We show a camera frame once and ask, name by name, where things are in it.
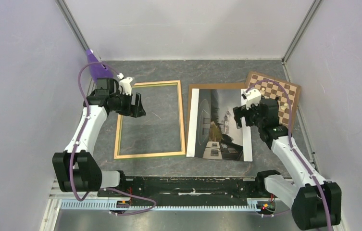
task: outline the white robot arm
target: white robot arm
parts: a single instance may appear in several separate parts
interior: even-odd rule
[[[259,190],[274,194],[286,204],[302,230],[326,224],[325,202],[331,224],[339,224],[341,189],[335,182],[328,182],[311,166],[298,149],[288,128],[279,123],[278,99],[266,99],[257,89],[245,91],[242,97],[246,103],[233,109],[237,128],[241,128],[242,118],[246,126],[258,127],[261,140],[283,162],[294,181],[291,184],[275,170],[259,172],[256,177]]]
[[[74,162],[79,168],[73,169],[77,192],[98,191],[100,188],[116,187],[120,183],[119,171],[102,171],[92,154],[100,128],[110,112],[123,116],[140,117],[146,112],[141,103],[141,95],[136,93],[132,104],[132,77],[119,76],[120,83],[113,78],[99,78],[97,88],[86,97],[88,107],[84,106],[77,130],[64,152],[55,153],[52,159],[59,187],[63,192],[72,192],[69,177],[69,159],[75,148]]]

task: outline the chessboard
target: chessboard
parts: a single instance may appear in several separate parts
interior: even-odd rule
[[[283,91],[272,82],[262,82],[260,84],[254,85],[257,81],[267,79],[274,80],[278,82],[282,87],[284,87],[288,94],[288,99],[285,97]],[[291,105],[293,114],[291,129],[293,129],[298,108],[298,101],[300,98],[301,86],[284,80],[276,79],[274,77],[267,76],[261,73],[250,72],[247,76],[246,87],[252,87],[253,85],[256,89],[260,91],[260,93],[265,98],[275,99],[276,97],[278,97],[278,103],[280,105],[278,109],[278,116],[280,117],[280,123],[285,125],[287,128],[290,115],[288,104]]]

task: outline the printed photo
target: printed photo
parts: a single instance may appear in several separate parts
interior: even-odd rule
[[[233,118],[242,103],[240,89],[193,89],[187,156],[252,161],[250,127],[237,129]]]

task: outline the wooden frame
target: wooden frame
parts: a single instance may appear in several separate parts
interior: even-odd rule
[[[127,159],[127,158],[140,158],[140,157],[156,157],[156,156],[172,156],[172,155],[185,155],[186,154],[186,145],[185,145],[185,131],[184,131],[184,114],[182,110],[182,91],[181,91],[181,81],[160,81],[160,82],[147,82],[147,83],[136,83],[133,88],[142,88],[142,87],[158,87],[158,86],[177,86],[178,93],[178,112],[179,112],[179,130],[181,137],[181,151],[179,152],[168,152],[168,153],[148,153],[148,154],[129,154],[129,155],[120,155],[120,144],[121,144],[121,130],[123,116],[118,115],[117,118],[117,131],[116,139],[114,146],[114,158],[115,159]]]

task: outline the cable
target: cable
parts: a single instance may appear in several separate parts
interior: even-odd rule
[[[136,199],[140,199],[140,200],[144,200],[144,201],[150,201],[150,202],[153,203],[153,205],[152,205],[151,207],[149,207],[149,208],[146,208],[146,209],[143,209],[143,210],[139,210],[139,211],[135,211],[135,212],[132,212],[132,213],[115,213],[116,216],[130,216],[130,215],[145,213],[145,212],[148,212],[148,211],[152,210],[153,208],[155,208],[155,206],[157,206],[157,202],[156,202],[156,201],[154,201],[154,200],[152,200],[152,199],[149,199],[149,198],[147,198],[147,197],[132,195],[132,194],[129,194],[129,193],[120,191],[120,190],[115,189],[115,188],[106,188],[106,189],[107,189],[107,190],[110,190],[110,191],[113,191],[113,192],[116,192],[116,193],[120,193],[120,194],[125,195],[125,196],[129,196],[129,197],[136,198]]]
[[[89,106],[89,102],[87,101],[86,95],[83,92],[82,83],[81,83],[80,79],[81,79],[82,73],[86,69],[86,67],[88,67],[90,65],[96,65],[96,64],[105,65],[105,66],[109,67],[112,71],[114,71],[116,74],[119,74],[114,68],[112,68],[110,65],[108,65],[106,63],[103,63],[103,62],[91,62],[91,63],[86,64],[84,67],[82,67],[82,69],[80,69],[79,75],[77,77],[77,83],[79,85],[80,94],[82,95],[83,100],[85,101],[85,105],[86,105],[86,118],[85,118],[85,121],[83,122],[82,127],[79,130],[79,133],[77,134],[75,143],[73,145],[72,153],[70,155],[69,179],[70,179],[70,186],[72,187],[73,195],[75,196],[76,200],[78,200],[78,201],[83,201],[87,197],[87,195],[89,194],[89,192],[87,192],[82,198],[80,198],[79,195],[77,194],[76,187],[75,187],[75,182],[73,180],[74,179],[73,178],[73,160],[75,158],[75,153],[76,153],[77,147],[78,147],[79,142],[80,142],[80,137],[82,136],[82,133],[85,130],[87,121],[90,119],[90,106]]]
[[[248,92],[250,89],[254,88],[254,86],[256,84],[260,84],[260,83],[263,83],[263,82],[271,82],[273,84],[276,84],[284,93],[287,101],[289,102],[289,97],[288,97],[288,93],[286,91],[285,88],[283,88],[283,86],[281,86],[281,84],[277,81],[274,81],[274,80],[271,80],[271,79],[268,79],[268,80],[260,80],[260,81],[257,81],[256,83],[254,83],[252,85],[252,87],[248,87],[246,92]],[[292,108],[291,108],[291,104],[289,103],[288,104],[288,109],[289,109],[289,119],[288,119],[288,142],[290,144],[290,148],[293,150],[294,154],[296,155],[296,157],[301,161],[302,165],[304,165],[304,167],[307,169],[308,173],[310,176],[312,176],[312,179],[315,181],[315,184],[317,185],[317,188],[318,188],[318,191],[321,195],[321,198],[322,198],[322,203],[324,205],[324,211],[325,211],[325,218],[326,218],[326,225],[328,227],[328,231],[332,231],[332,225],[331,225],[331,218],[330,218],[330,213],[329,213],[329,209],[328,209],[328,203],[326,201],[326,198],[325,198],[325,194],[324,194],[324,191],[322,190],[322,187],[321,185],[319,184],[318,182],[318,179],[316,178],[316,176],[313,175],[312,173],[312,170],[311,168],[305,163],[305,160],[303,158],[301,158],[301,155],[297,152],[296,149],[293,148],[293,141],[291,140],[291,124],[292,124],[292,120],[293,120],[293,111],[292,111]]]
[[[271,213],[274,213],[275,212],[275,210],[273,211],[273,210],[270,210],[270,209],[268,209],[268,208],[264,208],[265,210],[267,210],[267,211],[269,211],[269,212],[271,212]]]
[[[283,212],[279,212],[279,213],[274,213],[274,214],[260,214],[260,213],[248,213],[250,215],[257,215],[257,216],[261,216],[262,218],[273,218],[273,217],[277,217],[277,216],[280,216],[280,215],[283,215],[283,214],[286,214],[287,212],[289,212],[290,210],[286,210],[286,211],[283,211]]]

